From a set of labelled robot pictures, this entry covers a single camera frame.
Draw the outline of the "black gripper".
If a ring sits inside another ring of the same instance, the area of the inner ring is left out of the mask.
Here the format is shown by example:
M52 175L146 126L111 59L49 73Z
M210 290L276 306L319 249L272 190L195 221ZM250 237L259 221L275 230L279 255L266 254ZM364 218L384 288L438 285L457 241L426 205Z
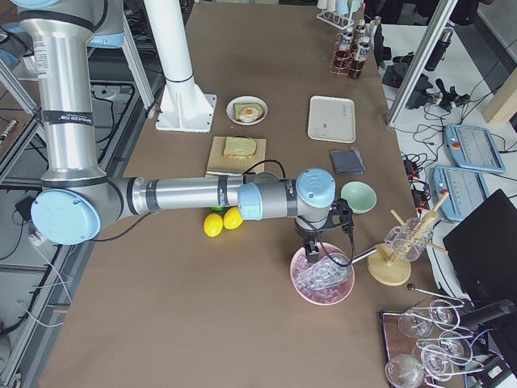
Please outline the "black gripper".
M321 241L320 230L311 222L306 221L303 217L295 219L296 232L303 238L303 247L308 253L306 261L308 264L315 264L318 261L318 252L325 251Z

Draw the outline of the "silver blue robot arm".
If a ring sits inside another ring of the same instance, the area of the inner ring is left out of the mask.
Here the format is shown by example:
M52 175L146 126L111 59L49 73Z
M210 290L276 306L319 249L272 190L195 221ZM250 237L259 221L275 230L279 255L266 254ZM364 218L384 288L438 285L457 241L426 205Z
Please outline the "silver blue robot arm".
M236 207L246 220L291 217L307 260L325 254L319 238L331 227L335 181L320 168L296 179L267 173L186 179L111 178L95 141L86 47L119 47L120 1L20 1L20 23L31 36L48 151L42 191L31 207L35 227L54 243L75 245L121 219L168 209Z

